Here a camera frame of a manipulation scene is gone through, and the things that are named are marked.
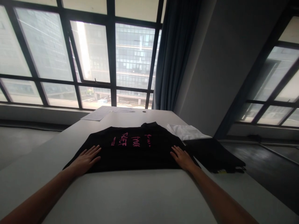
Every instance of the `yellow tag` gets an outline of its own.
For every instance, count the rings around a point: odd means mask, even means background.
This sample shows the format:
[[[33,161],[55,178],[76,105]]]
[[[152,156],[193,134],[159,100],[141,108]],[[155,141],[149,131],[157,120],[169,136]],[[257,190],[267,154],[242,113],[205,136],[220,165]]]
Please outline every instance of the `yellow tag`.
[[[227,173],[226,170],[218,170],[218,173]]]

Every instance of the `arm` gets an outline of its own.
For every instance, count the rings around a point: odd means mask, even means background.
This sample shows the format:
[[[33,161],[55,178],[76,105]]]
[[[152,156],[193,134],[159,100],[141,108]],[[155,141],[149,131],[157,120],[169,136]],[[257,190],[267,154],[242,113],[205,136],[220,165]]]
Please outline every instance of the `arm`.
[[[94,158],[100,150],[99,146],[93,146],[88,151],[85,149],[69,167],[57,174],[49,183],[4,217],[0,224],[38,223],[61,196],[61,192],[67,189],[71,181],[86,173],[93,164],[100,160],[100,156]]]
[[[242,208],[228,193],[211,180],[200,167],[194,164],[191,157],[180,147],[172,147],[175,153],[171,156],[179,166],[189,171],[197,181],[214,214],[222,224],[227,223],[257,223],[257,221]]]

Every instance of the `black fabric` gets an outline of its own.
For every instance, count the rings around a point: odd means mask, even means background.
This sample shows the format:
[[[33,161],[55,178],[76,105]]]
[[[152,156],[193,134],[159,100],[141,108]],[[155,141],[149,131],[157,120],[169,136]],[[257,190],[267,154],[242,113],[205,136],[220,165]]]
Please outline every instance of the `black fabric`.
[[[185,150],[182,141],[165,128],[144,123],[136,128],[114,128],[90,134],[68,167],[85,149],[100,145],[101,156],[88,173],[113,170],[180,169],[170,155],[173,145]]]
[[[186,148],[195,158],[210,172],[219,173],[225,170],[227,173],[241,172],[246,164],[227,151],[216,139],[187,140]]]
[[[153,96],[153,108],[156,110],[174,110],[191,50],[200,6],[201,0],[166,2]]]

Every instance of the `gray floor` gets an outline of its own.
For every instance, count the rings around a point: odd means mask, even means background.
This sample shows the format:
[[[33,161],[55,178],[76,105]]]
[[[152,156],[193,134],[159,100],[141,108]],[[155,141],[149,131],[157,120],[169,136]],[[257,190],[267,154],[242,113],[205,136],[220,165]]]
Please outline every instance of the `gray floor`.
[[[0,170],[57,134],[59,132],[0,127]]]
[[[299,164],[299,149],[296,149],[295,147],[283,147],[283,146],[266,146],[266,147]]]
[[[299,166],[258,146],[221,143],[246,163],[246,173],[299,215]]]

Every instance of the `forearm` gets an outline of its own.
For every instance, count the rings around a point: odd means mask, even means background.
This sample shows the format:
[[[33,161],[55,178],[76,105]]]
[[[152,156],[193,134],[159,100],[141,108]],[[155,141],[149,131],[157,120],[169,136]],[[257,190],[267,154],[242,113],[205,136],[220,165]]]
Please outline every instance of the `forearm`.
[[[198,166],[192,166],[189,172],[197,181],[208,204],[222,224],[257,223],[228,193],[211,180]]]
[[[74,175],[69,170],[61,171],[49,183],[9,213],[0,223],[37,223],[49,211],[58,195],[68,187],[73,178]]]

